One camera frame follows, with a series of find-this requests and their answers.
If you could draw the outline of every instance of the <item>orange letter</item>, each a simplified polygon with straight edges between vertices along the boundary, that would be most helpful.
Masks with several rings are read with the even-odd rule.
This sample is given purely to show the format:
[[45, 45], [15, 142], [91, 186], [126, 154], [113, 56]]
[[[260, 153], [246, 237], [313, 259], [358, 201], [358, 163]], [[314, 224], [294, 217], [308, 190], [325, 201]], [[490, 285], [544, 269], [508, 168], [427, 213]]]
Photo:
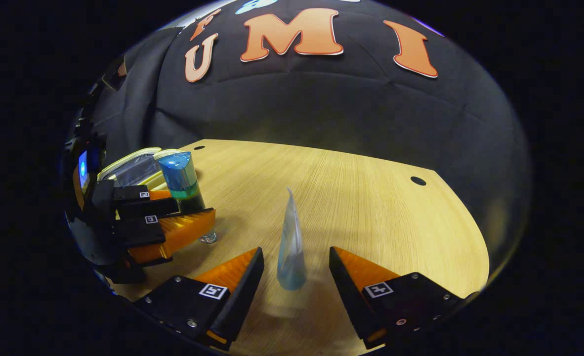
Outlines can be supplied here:
[[200, 21], [200, 23], [198, 23], [198, 26], [195, 28], [195, 32], [193, 32], [193, 36], [191, 36], [191, 39], [189, 41], [192, 41], [197, 35], [201, 34], [202, 31], [204, 31], [204, 26], [211, 23], [211, 21], [213, 21], [213, 16], [218, 14], [220, 11], [222, 11], [222, 9], [217, 9], [213, 11], [212, 14], [207, 16], [204, 20]]
[[301, 34], [301, 43], [294, 50], [299, 54], [341, 54], [342, 46], [335, 42], [332, 19], [338, 11], [332, 9], [305, 9], [286, 25], [273, 14], [263, 14], [244, 23], [249, 27], [249, 43], [240, 58], [243, 62], [268, 56], [263, 48], [265, 38], [277, 54], [285, 54], [292, 41]]
[[211, 65], [211, 55], [213, 54], [213, 41], [217, 38], [217, 34], [212, 34], [208, 38], [202, 41], [202, 46], [204, 51], [202, 54], [202, 64], [198, 69], [195, 69], [195, 52], [198, 51], [199, 45], [195, 45], [193, 48], [184, 55], [186, 58], [186, 64], [184, 65], [184, 75], [189, 83], [194, 83], [202, 79], [204, 74], [206, 74]]
[[426, 77], [436, 78], [437, 70], [430, 64], [426, 46], [423, 44], [423, 41], [427, 41], [426, 36], [399, 23], [386, 20], [384, 23], [391, 27], [395, 31], [395, 35], [398, 36], [400, 54], [393, 57], [396, 65]]

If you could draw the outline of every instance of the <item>wood grain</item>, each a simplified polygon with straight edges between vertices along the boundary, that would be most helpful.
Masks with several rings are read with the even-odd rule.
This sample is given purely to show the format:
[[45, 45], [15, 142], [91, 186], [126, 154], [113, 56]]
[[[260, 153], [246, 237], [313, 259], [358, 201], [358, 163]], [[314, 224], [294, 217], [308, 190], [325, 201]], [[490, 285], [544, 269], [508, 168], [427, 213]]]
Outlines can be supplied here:
[[[195, 277], [257, 246], [265, 270], [233, 355], [359, 355], [328, 267], [330, 246], [399, 275], [420, 272], [459, 297], [479, 291], [488, 252], [472, 216], [434, 171], [323, 149], [200, 140], [191, 151], [204, 202], [217, 210], [213, 245], [196, 242], [169, 264], [145, 268], [145, 284], [115, 284], [136, 300], [174, 274]], [[417, 185], [411, 177], [422, 178]], [[298, 207], [307, 282], [276, 279], [289, 187]]]

